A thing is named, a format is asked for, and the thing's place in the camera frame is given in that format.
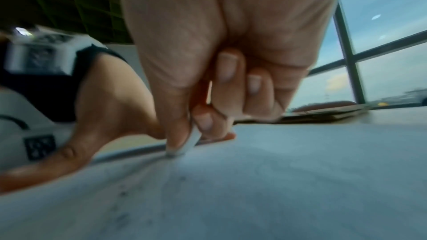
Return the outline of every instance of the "sky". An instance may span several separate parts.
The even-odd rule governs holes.
[[[427,29],[427,0],[340,0],[353,48],[362,52]],[[333,21],[315,67],[342,58]],[[427,44],[358,63],[368,101],[427,88]],[[290,108],[309,103],[354,100],[346,68],[306,78]]]

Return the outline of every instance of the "window frame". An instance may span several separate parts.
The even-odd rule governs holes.
[[[327,72],[333,69],[346,67],[348,77],[353,91],[354,100],[358,104],[366,104],[365,93],[363,85],[360,80],[359,69],[357,67],[358,62],[362,62],[368,59],[383,56],[389,53],[397,52],[403,49],[407,49],[416,45],[420,45],[427,42],[427,30],[418,32],[416,34],[392,41],[390,43],[365,50],[363,52],[354,53],[353,46],[349,35],[346,19],[342,10],[340,1],[337,4],[337,8],[334,13],[335,28],[337,30],[338,40],[341,46],[343,59],[328,63],[326,65],[312,69],[307,77]],[[407,107],[418,107],[417,104],[399,104],[392,106],[375,107],[373,109],[390,109],[390,108],[407,108]]]

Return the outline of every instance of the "white chalk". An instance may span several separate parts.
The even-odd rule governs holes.
[[[179,149],[175,151],[170,151],[166,148],[166,155],[170,157],[183,155],[188,150],[194,148],[197,142],[200,140],[200,138],[201,138],[201,132],[199,131],[199,128],[197,127],[197,125],[193,122],[191,125],[190,135],[188,136],[187,141]]]

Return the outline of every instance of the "green ceiling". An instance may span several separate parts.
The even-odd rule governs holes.
[[[131,43],[119,0],[1,0],[0,28],[39,24],[88,33],[102,42]]]

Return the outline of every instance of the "hand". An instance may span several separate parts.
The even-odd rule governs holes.
[[[153,97],[123,60],[100,54],[82,81],[76,100],[77,123],[70,141],[45,160],[0,175],[0,193],[65,176],[88,164],[108,142],[122,136],[165,137]]]
[[[169,148],[186,140],[190,96],[211,71],[212,104],[192,111],[205,136],[224,136],[233,117],[279,118],[317,59],[336,2],[122,0]]]

